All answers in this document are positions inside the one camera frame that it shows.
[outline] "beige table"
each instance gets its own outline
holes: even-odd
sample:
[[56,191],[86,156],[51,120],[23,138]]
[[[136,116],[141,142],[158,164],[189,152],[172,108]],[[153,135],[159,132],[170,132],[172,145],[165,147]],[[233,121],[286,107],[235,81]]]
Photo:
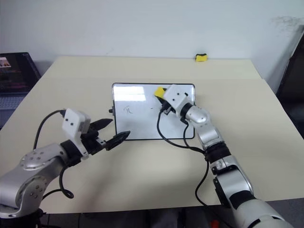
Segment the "beige table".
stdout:
[[[31,150],[39,123],[51,111],[71,107],[92,120],[111,118],[114,82],[193,83],[197,105],[210,111],[256,197],[304,197],[304,141],[249,60],[60,57],[0,131],[0,175]],[[66,140],[61,124],[60,115],[50,118],[38,146]],[[114,123],[100,133],[106,140],[114,134]],[[196,152],[161,140],[128,141],[68,169],[64,185],[75,198],[55,193],[41,208],[72,213],[195,206],[205,168]],[[218,204],[212,178],[199,193],[206,203]],[[47,191],[57,187],[55,179]]]

